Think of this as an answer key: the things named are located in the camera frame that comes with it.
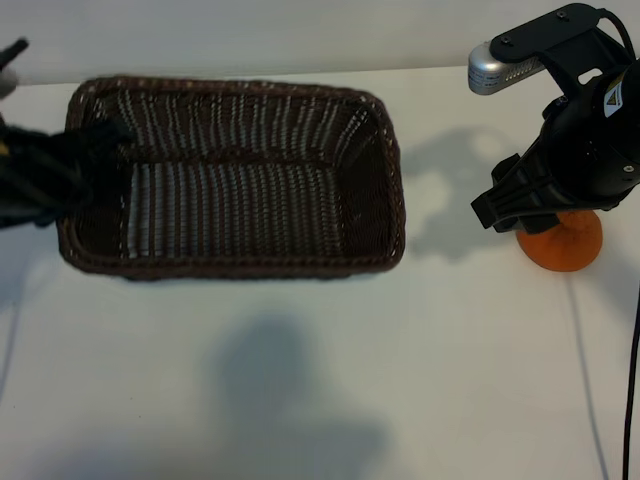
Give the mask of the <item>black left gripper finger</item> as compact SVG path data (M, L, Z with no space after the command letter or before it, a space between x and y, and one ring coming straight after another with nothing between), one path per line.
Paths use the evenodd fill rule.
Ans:
M90 126L89 138L95 149L112 150L136 140L128 127L117 120L103 120Z

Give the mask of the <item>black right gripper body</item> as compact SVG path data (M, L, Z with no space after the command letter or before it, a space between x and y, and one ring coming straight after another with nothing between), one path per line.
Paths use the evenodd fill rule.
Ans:
M510 160L494 181L526 184L545 212L616 207L639 184L639 63L550 103L538 138Z

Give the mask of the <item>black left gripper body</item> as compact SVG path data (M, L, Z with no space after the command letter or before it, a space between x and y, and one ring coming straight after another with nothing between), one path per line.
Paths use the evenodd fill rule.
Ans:
M47 226L94 199L96 154L87 131L54 135L1 127L1 227Z

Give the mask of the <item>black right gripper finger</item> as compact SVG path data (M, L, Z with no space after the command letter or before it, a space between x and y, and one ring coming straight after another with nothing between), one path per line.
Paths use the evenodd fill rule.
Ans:
M489 190L471 202L471 207L485 229L523 230L523 215L549 213L536 201L526 184L495 180Z
M522 216L522 229L527 234L541 234L559 224L555 213L527 214Z

